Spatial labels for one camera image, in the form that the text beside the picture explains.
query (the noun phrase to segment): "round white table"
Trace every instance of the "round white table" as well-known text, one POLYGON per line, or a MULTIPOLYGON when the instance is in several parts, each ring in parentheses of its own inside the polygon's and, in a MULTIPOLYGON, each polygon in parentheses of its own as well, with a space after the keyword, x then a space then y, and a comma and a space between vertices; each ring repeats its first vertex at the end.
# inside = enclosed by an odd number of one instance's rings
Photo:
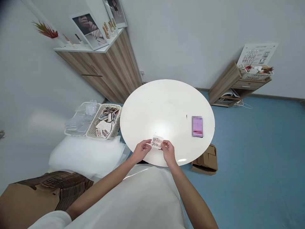
MULTIPOLYGON (((210 104, 194 87, 176 80, 156 80, 137 88, 127 98, 120 127, 132 152, 140 141, 158 135, 173 144, 178 165, 184 165, 208 148, 215 119, 210 104), (202 116, 203 138, 192 137, 192 116, 202 116)), ((167 167, 163 151, 155 147, 144 161, 167 167)))

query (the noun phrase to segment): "cardboard box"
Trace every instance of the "cardboard box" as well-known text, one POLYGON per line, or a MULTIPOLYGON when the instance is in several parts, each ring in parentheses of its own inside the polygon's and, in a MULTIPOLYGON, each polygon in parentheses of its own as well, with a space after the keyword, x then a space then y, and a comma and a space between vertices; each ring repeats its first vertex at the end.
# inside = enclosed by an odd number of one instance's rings
POLYGON ((206 175, 214 175, 218 170, 217 166, 217 149, 210 144, 207 150, 196 160, 191 162, 191 170, 206 175))
POLYGON ((49 212, 65 211, 92 185, 78 173, 62 171, 9 184, 0 196, 0 228, 27 229, 49 212))

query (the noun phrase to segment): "white shelf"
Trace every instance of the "white shelf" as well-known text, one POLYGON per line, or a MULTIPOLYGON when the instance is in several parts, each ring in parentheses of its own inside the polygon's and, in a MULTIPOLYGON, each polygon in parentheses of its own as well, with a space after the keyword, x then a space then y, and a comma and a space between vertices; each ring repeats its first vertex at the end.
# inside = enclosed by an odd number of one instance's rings
POLYGON ((115 37, 110 37, 108 40, 109 45, 97 49, 95 51, 92 50, 92 48, 89 45, 85 45, 85 47, 81 46, 80 44, 75 44, 77 48, 73 48, 71 46, 66 46, 64 48, 54 48, 55 51, 62 51, 62 52, 99 52, 99 53, 105 53, 108 51, 108 49, 111 47, 111 45, 115 42, 115 40, 118 38, 118 36, 121 34, 124 28, 119 29, 119 34, 115 37))

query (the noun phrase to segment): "wooden cabinet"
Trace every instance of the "wooden cabinet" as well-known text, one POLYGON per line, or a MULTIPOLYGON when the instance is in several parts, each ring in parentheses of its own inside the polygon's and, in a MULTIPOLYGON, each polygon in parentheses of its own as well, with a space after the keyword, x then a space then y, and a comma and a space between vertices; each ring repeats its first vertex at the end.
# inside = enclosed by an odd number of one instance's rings
POLYGON ((232 61, 209 90, 210 104, 227 108, 231 107, 271 80, 271 77, 264 80, 242 79, 236 62, 232 61), (239 94, 240 98, 235 96, 222 96, 230 88, 234 88, 234 90, 239 94))
POLYGON ((106 52, 56 52, 110 102, 124 103, 142 85, 125 29, 106 52))

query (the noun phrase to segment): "drawer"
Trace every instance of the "drawer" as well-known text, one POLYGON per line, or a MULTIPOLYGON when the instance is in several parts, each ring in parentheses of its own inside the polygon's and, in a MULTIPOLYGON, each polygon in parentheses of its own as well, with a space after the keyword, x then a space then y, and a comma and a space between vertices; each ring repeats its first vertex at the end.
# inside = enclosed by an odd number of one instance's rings
POLYGON ((263 86, 265 83, 237 81, 232 88, 256 90, 263 86))

